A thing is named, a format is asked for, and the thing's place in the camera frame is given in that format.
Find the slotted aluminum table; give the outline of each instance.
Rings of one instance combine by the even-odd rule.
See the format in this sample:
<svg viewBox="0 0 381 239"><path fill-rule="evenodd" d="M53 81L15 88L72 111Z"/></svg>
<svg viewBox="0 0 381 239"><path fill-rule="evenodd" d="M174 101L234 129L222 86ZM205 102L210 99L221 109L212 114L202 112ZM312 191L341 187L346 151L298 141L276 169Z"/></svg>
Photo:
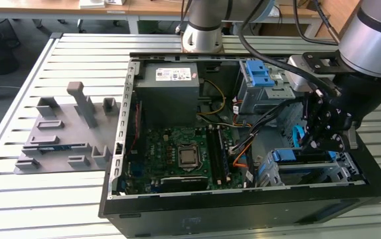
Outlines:
<svg viewBox="0 0 381 239"><path fill-rule="evenodd" d="M248 37L264 53L301 54L334 50L293 37ZM245 52L233 36L224 37L226 53ZM97 217L104 172L15 175L21 145L35 123L39 97L73 103L69 81L81 81L92 102L121 101L129 52L180 52L170 35L65 34L49 39L5 117L0 123L0 239L124 238L108 220ZM381 106L358 129L381 166ZM381 203L361 207L321 225L230 231L180 238L381 238Z"/></svg>

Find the green motherboard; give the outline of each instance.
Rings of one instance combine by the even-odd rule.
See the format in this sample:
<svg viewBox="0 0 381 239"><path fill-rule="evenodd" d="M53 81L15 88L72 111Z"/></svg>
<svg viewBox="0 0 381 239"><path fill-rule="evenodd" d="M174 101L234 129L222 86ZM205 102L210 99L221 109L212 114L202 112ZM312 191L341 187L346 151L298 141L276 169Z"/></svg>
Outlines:
<svg viewBox="0 0 381 239"><path fill-rule="evenodd" d="M144 162L132 162L132 194L157 193L160 179L166 177L206 177L206 190L241 188L238 170L228 173L228 182L218 183L212 175L212 159L205 127L149 129L145 135ZM233 145L232 131L221 129L225 150Z"/></svg>

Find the motherboard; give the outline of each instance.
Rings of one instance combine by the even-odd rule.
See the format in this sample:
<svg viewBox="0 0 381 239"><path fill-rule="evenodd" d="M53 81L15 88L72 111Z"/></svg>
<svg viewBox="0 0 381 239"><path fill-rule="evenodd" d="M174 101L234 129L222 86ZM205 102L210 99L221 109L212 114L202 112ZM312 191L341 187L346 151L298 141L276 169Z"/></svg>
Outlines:
<svg viewBox="0 0 381 239"><path fill-rule="evenodd" d="M226 150L232 145L228 127L149 129L144 160L129 165L129 193L241 188L240 171L229 170Z"/></svg>

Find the ram slot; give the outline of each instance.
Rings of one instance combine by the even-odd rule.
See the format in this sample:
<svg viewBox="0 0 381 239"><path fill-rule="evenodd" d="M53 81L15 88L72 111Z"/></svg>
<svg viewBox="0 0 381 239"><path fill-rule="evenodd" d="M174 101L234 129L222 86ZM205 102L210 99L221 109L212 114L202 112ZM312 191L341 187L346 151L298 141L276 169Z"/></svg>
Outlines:
<svg viewBox="0 0 381 239"><path fill-rule="evenodd" d="M226 180L226 174L224 171L222 160L221 160L218 129L208 128L205 132L206 132L212 181L214 184L221 185L221 183L225 182Z"/></svg>
<svg viewBox="0 0 381 239"><path fill-rule="evenodd" d="M229 172L229 164L228 164L228 154L225 150L225 145L222 141L222 134L221 134L221 129L217 128L217 137L218 137L218 142L220 142L220 157L221 157L221 164L222 164L222 171L225 175L225 181L230 181L230 172Z"/></svg>

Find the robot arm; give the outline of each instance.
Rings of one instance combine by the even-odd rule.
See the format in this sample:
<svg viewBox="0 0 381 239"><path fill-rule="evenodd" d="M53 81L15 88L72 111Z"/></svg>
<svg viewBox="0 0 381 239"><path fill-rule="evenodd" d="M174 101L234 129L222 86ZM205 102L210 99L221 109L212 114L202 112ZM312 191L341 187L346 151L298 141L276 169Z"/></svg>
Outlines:
<svg viewBox="0 0 381 239"><path fill-rule="evenodd" d="M266 17L272 7L270 0L193 0L184 51L220 52L221 20L245 19L245 25ZM289 71L293 90L306 92L302 148L358 148L356 129L381 104L381 1L364 0L336 52L308 52L285 64L257 52L242 35L240 40L254 57Z"/></svg>
<svg viewBox="0 0 381 239"><path fill-rule="evenodd" d="M302 59L317 76L334 75L325 81L340 91L337 96L306 93L304 148L356 149L356 129L381 104L381 1L362 2L337 52L305 53Z"/></svg>

